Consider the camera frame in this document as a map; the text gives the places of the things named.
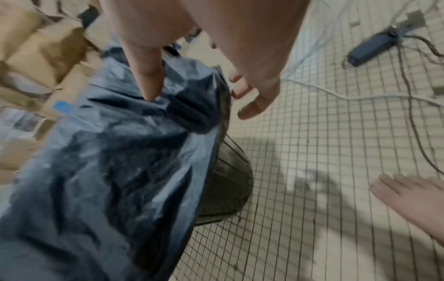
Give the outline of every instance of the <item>tiled floor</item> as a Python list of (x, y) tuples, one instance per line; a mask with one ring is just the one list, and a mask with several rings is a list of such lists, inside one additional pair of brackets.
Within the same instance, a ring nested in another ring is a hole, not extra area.
[[(321, 45), (331, 40), (286, 75), (347, 96), (406, 93), (396, 48), (359, 68), (342, 69), (341, 61), (404, 4), (396, 22), (418, 9), (426, 13), (432, 1), (355, 0), (337, 25), (329, 22), (345, 3), (314, 0), (288, 69), (319, 37)], [(443, 5), (426, 13), (427, 26), (414, 31), (441, 51)], [(221, 65), (227, 74), (231, 64), (206, 40), (198, 38), (188, 56)], [(404, 45), (413, 92), (431, 96), (433, 87), (444, 85), (443, 63), (421, 42)], [(233, 111), (253, 98), (235, 102)], [(444, 169), (443, 110), (414, 102), (413, 114), (427, 154)], [(253, 195), (233, 218), (195, 228), (174, 271), (177, 280), (444, 279), (444, 249), (368, 191), (368, 182), (382, 172), (437, 175), (413, 138), (406, 100), (348, 102), (283, 82), (279, 98), (260, 117), (240, 121), (232, 114), (228, 133), (252, 162)]]

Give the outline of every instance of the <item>stack of cardboard boxes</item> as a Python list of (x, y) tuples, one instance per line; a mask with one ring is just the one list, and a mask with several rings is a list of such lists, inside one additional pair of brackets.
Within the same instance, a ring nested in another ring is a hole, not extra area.
[[(98, 0), (39, 2), (0, 0), (0, 184), (69, 114), (110, 38)], [(89, 26), (85, 10), (97, 13)]]

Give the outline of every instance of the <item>garbage bag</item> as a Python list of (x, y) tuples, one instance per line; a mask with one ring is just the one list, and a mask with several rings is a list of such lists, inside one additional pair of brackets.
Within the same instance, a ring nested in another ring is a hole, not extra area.
[(194, 60), (163, 62), (145, 101), (121, 47), (20, 171), (0, 218), (0, 280), (168, 280), (191, 235), (230, 93)]

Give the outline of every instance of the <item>black plastic bag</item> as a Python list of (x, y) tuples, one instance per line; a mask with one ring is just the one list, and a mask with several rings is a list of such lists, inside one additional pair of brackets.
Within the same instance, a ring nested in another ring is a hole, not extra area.
[(18, 175), (0, 218), (2, 281), (168, 280), (186, 246), (227, 129), (228, 86), (200, 62), (166, 59), (149, 103), (118, 44), (104, 57)]

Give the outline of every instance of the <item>bare foot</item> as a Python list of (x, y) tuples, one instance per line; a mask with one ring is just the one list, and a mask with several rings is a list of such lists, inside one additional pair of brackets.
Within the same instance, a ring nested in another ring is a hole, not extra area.
[(401, 174), (380, 175), (370, 191), (444, 246), (444, 181)]

